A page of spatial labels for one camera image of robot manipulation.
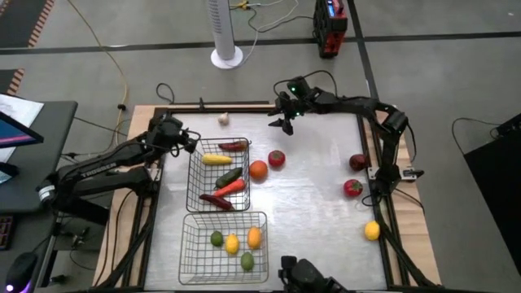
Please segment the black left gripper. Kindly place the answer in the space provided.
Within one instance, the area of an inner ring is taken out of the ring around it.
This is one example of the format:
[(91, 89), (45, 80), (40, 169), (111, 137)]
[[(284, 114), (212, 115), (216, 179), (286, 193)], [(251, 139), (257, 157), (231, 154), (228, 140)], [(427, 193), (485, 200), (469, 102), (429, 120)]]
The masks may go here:
[[(183, 146), (185, 151), (192, 154), (201, 139), (201, 134), (189, 129), (183, 130), (182, 126), (183, 123), (171, 115), (154, 116), (148, 125), (148, 143), (165, 151)], [(188, 134), (195, 135), (195, 138), (192, 138), (194, 140), (190, 140)]]

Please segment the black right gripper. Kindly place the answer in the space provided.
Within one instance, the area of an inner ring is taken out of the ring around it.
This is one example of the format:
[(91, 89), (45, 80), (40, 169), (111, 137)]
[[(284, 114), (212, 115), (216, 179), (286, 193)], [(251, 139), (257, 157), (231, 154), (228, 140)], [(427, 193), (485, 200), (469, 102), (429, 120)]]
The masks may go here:
[(317, 99), (322, 90), (311, 87), (304, 77), (283, 80), (280, 81), (280, 84), (284, 84), (288, 91), (277, 92), (277, 111), (278, 114), (283, 114), (286, 119), (278, 118), (269, 123), (269, 126), (281, 127), (285, 134), (292, 136), (294, 130), (288, 119), (303, 116), (305, 113), (319, 113)]

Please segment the yellow corn cob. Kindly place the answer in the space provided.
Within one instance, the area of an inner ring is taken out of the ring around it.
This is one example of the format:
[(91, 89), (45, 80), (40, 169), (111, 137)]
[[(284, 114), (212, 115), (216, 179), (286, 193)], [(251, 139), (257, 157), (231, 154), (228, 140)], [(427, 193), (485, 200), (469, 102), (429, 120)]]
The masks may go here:
[(233, 163), (233, 159), (229, 156), (209, 153), (204, 154), (201, 161), (205, 165), (226, 165)]

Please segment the red chili pepper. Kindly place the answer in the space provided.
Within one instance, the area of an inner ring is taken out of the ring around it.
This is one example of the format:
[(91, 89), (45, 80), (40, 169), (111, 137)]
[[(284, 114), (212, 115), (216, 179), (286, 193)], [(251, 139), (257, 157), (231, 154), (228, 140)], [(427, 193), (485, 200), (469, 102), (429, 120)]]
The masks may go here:
[(236, 151), (245, 151), (248, 149), (249, 141), (248, 140), (239, 140), (235, 142), (226, 142), (219, 143), (218, 147), (223, 151), (236, 152)]

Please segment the black wire basket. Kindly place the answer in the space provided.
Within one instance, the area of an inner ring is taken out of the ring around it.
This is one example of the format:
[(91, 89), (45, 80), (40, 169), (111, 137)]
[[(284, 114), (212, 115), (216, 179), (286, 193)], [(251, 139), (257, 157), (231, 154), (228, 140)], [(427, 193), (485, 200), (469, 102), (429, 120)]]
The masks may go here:
[[(249, 180), (249, 146), (245, 151), (229, 152), (218, 147), (219, 143), (247, 140), (246, 138), (203, 138), (195, 151), (190, 155), (188, 179), (186, 188), (186, 209), (188, 212), (228, 212), (217, 206), (203, 201), (202, 194), (213, 195), (217, 190), (216, 180), (233, 168), (243, 168), (239, 179), (245, 181), (245, 188), (239, 192), (225, 195), (223, 198), (233, 204), (230, 212), (243, 212), (250, 208), (250, 180)], [(232, 164), (205, 165), (202, 156), (206, 153), (226, 155), (233, 159)]]

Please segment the orange fruit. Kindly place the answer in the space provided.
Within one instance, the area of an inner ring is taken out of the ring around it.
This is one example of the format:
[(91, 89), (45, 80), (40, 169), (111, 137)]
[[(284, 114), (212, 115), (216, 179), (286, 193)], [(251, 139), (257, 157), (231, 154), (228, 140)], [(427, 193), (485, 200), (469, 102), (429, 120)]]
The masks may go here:
[(264, 180), (268, 175), (268, 165), (262, 160), (253, 161), (249, 166), (249, 175), (256, 181)]

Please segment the green cucumber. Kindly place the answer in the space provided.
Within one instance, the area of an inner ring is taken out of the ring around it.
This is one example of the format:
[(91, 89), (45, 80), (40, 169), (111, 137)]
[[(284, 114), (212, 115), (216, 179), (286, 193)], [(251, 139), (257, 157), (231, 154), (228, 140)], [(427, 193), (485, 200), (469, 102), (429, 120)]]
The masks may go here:
[(242, 176), (243, 168), (233, 168), (216, 180), (216, 188), (221, 189)]

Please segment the orange carrot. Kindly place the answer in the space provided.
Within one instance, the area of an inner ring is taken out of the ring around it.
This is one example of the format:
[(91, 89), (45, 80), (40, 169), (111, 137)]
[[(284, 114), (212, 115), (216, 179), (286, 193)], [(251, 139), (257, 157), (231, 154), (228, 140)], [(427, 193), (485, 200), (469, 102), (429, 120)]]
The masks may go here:
[(246, 184), (243, 179), (237, 179), (231, 182), (229, 185), (222, 187), (217, 190), (213, 195), (216, 197), (223, 197), (228, 194), (239, 192), (245, 188)]

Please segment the purple eggplant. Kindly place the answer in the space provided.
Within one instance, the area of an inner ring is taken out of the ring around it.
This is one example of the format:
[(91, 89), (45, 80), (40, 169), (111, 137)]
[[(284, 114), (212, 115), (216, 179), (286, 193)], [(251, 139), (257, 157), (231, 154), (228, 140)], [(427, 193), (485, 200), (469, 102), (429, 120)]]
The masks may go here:
[(206, 194), (202, 194), (199, 198), (202, 199), (203, 201), (207, 201), (223, 210), (226, 210), (226, 211), (234, 210), (233, 204), (223, 198), (220, 198), (220, 197), (217, 197), (214, 195), (206, 195)]

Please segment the yellow lemon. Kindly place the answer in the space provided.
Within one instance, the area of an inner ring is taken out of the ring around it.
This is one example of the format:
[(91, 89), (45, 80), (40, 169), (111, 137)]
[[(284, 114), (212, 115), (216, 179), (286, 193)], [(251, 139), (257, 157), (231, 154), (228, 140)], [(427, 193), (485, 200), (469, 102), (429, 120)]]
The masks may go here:
[(239, 252), (240, 241), (236, 234), (229, 234), (225, 239), (225, 251), (229, 255), (236, 255)]
[(364, 227), (364, 235), (367, 240), (375, 241), (379, 239), (380, 225), (377, 221), (370, 221)]

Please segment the yellow-orange mango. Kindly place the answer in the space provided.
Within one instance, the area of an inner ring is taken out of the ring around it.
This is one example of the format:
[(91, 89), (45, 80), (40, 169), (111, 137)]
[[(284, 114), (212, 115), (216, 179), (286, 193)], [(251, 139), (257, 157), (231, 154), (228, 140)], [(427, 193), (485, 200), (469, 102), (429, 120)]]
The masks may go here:
[(262, 244), (262, 239), (262, 231), (256, 226), (253, 226), (247, 233), (247, 245), (251, 249), (258, 249)]

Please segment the white wire basket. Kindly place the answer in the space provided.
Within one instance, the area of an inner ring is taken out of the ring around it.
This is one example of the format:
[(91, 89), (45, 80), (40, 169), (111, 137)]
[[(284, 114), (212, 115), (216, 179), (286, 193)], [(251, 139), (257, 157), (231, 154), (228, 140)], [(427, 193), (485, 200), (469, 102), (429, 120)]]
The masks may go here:
[[(247, 245), (247, 233), (256, 226), (262, 231), (262, 244), (258, 249)], [(210, 242), (213, 231), (224, 238), (221, 247)], [(240, 241), (239, 252), (229, 255), (225, 239), (236, 234)], [(240, 258), (244, 252), (253, 254), (255, 265), (244, 271)], [(262, 283), (269, 276), (268, 221), (263, 212), (191, 213), (182, 223), (182, 244), (179, 258), (178, 280), (182, 285), (232, 285)]]

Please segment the dark red apple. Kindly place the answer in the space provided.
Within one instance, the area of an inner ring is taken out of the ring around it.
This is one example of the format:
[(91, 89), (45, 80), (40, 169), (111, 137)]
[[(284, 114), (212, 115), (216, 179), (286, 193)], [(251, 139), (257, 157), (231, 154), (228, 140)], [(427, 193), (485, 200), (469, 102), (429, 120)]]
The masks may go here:
[(353, 171), (359, 172), (368, 167), (368, 161), (365, 155), (355, 154), (349, 158), (349, 166)]

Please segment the red and black power station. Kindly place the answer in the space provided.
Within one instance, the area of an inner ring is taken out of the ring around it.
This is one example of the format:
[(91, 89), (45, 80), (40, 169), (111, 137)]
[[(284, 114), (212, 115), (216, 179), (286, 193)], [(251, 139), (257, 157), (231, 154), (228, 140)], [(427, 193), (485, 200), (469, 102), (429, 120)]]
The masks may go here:
[(319, 56), (332, 59), (338, 55), (348, 28), (343, 0), (316, 0), (313, 13), (313, 36)]

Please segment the white tower fan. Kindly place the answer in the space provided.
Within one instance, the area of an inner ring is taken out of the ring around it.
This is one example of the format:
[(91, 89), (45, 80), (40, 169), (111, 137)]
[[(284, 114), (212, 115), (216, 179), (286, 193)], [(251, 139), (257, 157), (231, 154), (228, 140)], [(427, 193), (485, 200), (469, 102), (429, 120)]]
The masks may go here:
[(224, 70), (236, 68), (243, 62), (243, 52), (234, 43), (229, 0), (206, 0), (206, 3), (214, 40), (212, 64)]

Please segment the black desk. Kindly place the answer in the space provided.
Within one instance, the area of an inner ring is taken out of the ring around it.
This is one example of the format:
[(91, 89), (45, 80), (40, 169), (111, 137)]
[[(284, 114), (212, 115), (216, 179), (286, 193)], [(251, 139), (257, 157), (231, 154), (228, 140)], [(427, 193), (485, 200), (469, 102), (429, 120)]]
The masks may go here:
[(74, 199), (67, 207), (50, 201), (43, 203), (36, 191), (43, 180), (56, 170), (63, 146), (71, 128), (77, 103), (45, 102), (30, 129), (44, 137), (44, 142), (18, 146), (8, 162), (20, 174), (0, 184), (0, 215), (39, 212), (66, 212), (93, 223), (104, 225), (109, 211), (84, 199)]

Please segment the white paper sheet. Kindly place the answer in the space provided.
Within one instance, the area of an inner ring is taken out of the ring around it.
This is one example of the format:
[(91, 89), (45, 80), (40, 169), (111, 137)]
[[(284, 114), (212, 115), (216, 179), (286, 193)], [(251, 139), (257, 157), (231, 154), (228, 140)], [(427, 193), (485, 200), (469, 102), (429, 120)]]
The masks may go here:
[[(28, 101), (8, 94), (0, 94), (0, 112), (30, 128), (36, 120), (43, 103)], [(0, 148), (0, 162), (7, 162), (16, 147)]]

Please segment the computer monitor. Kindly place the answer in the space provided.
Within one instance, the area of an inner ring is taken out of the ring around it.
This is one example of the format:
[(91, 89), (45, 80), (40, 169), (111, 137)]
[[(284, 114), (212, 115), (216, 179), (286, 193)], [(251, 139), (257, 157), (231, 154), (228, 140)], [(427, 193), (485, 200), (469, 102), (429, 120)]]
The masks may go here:
[(0, 112), (0, 148), (43, 143), (44, 137)]

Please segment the black monitor stand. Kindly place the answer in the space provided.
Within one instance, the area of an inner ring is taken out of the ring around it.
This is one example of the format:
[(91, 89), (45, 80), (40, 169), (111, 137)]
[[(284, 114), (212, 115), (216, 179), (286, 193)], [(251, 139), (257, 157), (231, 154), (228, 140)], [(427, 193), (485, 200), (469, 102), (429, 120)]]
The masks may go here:
[(19, 174), (19, 169), (13, 165), (0, 162), (0, 185), (10, 181)]

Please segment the small black orange-edged floor mat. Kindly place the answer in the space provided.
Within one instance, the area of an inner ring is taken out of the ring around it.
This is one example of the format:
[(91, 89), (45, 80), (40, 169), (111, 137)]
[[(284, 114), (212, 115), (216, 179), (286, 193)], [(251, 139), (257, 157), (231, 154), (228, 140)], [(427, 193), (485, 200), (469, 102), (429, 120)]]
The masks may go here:
[(16, 96), (24, 73), (25, 70), (23, 68), (0, 69), (0, 94)]

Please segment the black keyboard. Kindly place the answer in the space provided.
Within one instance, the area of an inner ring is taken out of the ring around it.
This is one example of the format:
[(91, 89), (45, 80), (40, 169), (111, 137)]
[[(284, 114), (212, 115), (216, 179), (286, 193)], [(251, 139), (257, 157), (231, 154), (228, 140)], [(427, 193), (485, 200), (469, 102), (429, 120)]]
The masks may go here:
[(11, 245), (15, 229), (15, 217), (11, 215), (0, 216), (0, 251), (5, 251)]

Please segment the large black orange-edged floor mat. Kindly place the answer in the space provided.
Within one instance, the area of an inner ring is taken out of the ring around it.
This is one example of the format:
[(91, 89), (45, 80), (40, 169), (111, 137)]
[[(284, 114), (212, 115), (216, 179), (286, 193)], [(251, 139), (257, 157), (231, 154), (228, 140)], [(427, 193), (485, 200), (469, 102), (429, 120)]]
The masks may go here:
[(35, 47), (56, 0), (2, 0), (0, 49)]

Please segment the black computer mouse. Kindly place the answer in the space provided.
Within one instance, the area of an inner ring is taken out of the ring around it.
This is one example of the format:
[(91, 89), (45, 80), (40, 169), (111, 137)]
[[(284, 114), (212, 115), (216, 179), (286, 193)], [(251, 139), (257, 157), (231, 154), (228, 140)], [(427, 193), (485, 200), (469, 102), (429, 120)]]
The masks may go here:
[(20, 254), (7, 271), (5, 292), (27, 293), (36, 264), (37, 255), (34, 252)]

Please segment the small black box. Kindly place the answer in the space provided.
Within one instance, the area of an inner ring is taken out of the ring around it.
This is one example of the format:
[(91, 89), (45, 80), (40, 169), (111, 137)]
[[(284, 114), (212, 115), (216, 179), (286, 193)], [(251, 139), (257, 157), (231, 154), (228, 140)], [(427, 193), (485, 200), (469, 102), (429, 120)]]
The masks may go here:
[(521, 132), (521, 113), (496, 127), (498, 137), (506, 137), (510, 134)]

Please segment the large black box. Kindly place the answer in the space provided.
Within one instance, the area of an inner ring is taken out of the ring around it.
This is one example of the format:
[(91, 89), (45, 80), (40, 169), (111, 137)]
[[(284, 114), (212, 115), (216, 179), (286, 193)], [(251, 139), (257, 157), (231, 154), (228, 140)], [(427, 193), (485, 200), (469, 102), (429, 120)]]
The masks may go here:
[(464, 159), (521, 275), (521, 133), (476, 148)]

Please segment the black aluminium table frame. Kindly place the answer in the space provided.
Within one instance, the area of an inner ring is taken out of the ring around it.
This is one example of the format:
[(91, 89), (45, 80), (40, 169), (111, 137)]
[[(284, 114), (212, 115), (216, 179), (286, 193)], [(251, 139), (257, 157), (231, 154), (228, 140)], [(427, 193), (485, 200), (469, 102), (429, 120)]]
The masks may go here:
[[(209, 115), (212, 111), (229, 112), (231, 114), (246, 113), (248, 115), (266, 115), (272, 106), (270, 104), (216, 104), (209, 105), (204, 110), (194, 105), (179, 106), (152, 106), (137, 105), (129, 122), (129, 136), (132, 138), (141, 133), (148, 121), (158, 112), (166, 109), (177, 114)], [(399, 190), (389, 199), (381, 203), (380, 212), (387, 224), (393, 224), (392, 229), (400, 239), (401, 245), (408, 253), (410, 259), (422, 273), (436, 284), (440, 284), (440, 275), (436, 259), (431, 245), (431, 239), (427, 231), (427, 223), (424, 212), (420, 207), (420, 196), (417, 185), (414, 182), (402, 182)], [(138, 199), (125, 199), (126, 190), (116, 190), (112, 198), (112, 207), (109, 231), (103, 236), (102, 251), (100, 252), (93, 283), (101, 282), (108, 276), (114, 260), (120, 260), (129, 247), (134, 229), (140, 229), (149, 213), (157, 213), (156, 208), (149, 206), (149, 201), (140, 202)], [(138, 249), (134, 260), (129, 265), (129, 283), (116, 284), (117, 290), (132, 289), (143, 286), (147, 281), (146, 272), (151, 267), (151, 243), (153, 238)], [(393, 286), (417, 286), (410, 273), (404, 273), (405, 262), (400, 260), (397, 253), (392, 250), (390, 243), (385, 244), (383, 258), (388, 261), (384, 266), (389, 269), (388, 283)]]

